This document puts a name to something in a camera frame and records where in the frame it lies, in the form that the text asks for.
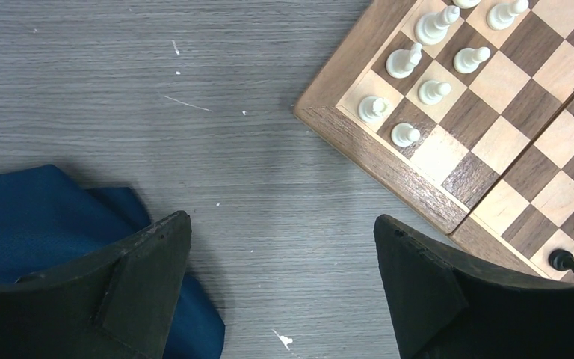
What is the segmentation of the white piece at top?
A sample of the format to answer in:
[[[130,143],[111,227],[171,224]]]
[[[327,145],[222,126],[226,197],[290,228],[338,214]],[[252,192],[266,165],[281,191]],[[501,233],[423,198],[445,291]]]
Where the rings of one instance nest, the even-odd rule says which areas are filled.
[[[453,3],[461,9],[469,9],[477,6],[481,0],[453,0]]]

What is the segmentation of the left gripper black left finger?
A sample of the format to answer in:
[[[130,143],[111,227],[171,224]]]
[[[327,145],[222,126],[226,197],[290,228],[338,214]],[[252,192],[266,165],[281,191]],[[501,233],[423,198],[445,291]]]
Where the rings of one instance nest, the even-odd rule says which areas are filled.
[[[0,283],[0,358],[160,358],[191,248],[178,211],[98,251]]]

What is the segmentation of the black pawn on board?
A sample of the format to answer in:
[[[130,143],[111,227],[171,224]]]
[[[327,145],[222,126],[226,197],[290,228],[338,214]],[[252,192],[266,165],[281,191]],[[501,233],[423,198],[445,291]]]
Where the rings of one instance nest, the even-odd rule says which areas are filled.
[[[571,252],[558,248],[548,257],[549,265],[556,271],[571,271],[574,273],[574,256]]]

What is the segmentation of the dark blue cloth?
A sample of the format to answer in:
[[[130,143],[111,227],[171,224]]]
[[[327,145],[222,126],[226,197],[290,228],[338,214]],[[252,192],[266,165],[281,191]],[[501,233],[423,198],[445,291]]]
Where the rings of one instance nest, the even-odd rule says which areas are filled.
[[[81,188],[54,165],[0,174],[0,283],[83,257],[155,224],[128,187]],[[219,358],[226,326],[185,274],[160,358]]]

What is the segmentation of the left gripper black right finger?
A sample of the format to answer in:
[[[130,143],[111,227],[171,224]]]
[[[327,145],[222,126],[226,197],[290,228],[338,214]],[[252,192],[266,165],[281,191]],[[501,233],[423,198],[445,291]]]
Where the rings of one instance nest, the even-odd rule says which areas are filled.
[[[390,215],[374,241],[402,358],[574,358],[574,283],[498,266]]]

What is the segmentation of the wooden chess board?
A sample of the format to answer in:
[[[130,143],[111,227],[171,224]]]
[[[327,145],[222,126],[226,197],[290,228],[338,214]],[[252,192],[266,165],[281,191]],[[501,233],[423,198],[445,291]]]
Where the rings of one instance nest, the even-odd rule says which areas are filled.
[[[460,18],[406,78],[387,58],[419,43],[426,13],[453,1],[373,1],[294,107],[294,114],[463,250],[492,263],[574,283],[548,257],[574,256],[574,1],[529,1],[501,31],[486,22],[496,4],[460,9]],[[486,46],[472,73],[454,56]],[[427,80],[449,82],[436,105],[419,101]],[[388,116],[365,123],[358,105],[387,98]],[[409,123],[421,137],[395,146]]]

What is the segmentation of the white rook chess piece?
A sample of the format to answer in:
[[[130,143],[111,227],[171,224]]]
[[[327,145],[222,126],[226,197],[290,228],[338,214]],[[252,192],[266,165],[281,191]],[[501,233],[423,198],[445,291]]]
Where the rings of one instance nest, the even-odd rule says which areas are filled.
[[[367,96],[358,105],[358,116],[365,123],[376,123],[388,116],[391,107],[385,97]]]

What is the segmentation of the white bishop chess piece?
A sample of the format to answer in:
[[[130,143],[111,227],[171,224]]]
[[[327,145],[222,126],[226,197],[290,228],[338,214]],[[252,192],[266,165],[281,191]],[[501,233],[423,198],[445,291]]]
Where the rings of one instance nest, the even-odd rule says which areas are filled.
[[[426,13],[415,25],[415,37],[424,46],[436,45],[459,18],[460,8],[455,5],[446,6],[440,12]]]

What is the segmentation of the white knight chess piece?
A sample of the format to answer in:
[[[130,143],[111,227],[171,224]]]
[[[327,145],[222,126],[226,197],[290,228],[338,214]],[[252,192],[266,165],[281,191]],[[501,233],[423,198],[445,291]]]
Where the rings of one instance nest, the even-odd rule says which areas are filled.
[[[398,49],[386,60],[386,71],[395,79],[408,77],[422,59],[422,44],[414,43],[410,49]]]

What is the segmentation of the white pawn near corner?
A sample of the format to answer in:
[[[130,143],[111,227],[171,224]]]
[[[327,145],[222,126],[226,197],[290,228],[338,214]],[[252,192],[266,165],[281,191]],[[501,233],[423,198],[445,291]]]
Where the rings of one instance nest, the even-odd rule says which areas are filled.
[[[392,142],[398,147],[408,147],[417,142],[420,137],[420,131],[409,123],[399,123],[391,132]]]

